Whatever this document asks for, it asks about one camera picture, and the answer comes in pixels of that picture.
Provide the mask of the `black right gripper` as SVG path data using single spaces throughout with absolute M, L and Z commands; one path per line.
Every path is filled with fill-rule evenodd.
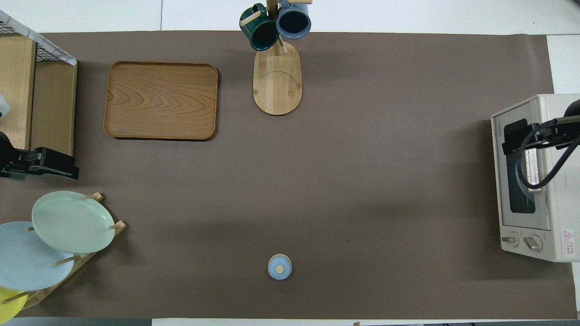
M 505 135 L 505 142 L 502 143 L 502 153 L 508 156 L 518 152 L 526 138 L 530 139 L 524 146 L 525 150 L 544 149 L 554 146 L 554 143 L 549 142 L 546 138 L 551 138 L 551 140 L 556 142 L 555 147 L 557 150 L 568 147 L 579 136 L 579 114 L 580 100 L 577 100 L 567 107 L 562 118 L 556 119 L 557 124 L 555 120 L 532 123 L 528 126 L 527 135 Z

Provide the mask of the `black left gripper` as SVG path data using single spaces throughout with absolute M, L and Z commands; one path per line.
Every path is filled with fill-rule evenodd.
M 0 176 L 6 179 L 24 179 L 26 175 L 57 175 L 78 180 L 80 169 L 73 156 L 38 147 L 33 151 L 15 148 L 4 132 L 0 133 Z M 35 161 L 42 160 L 42 167 Z

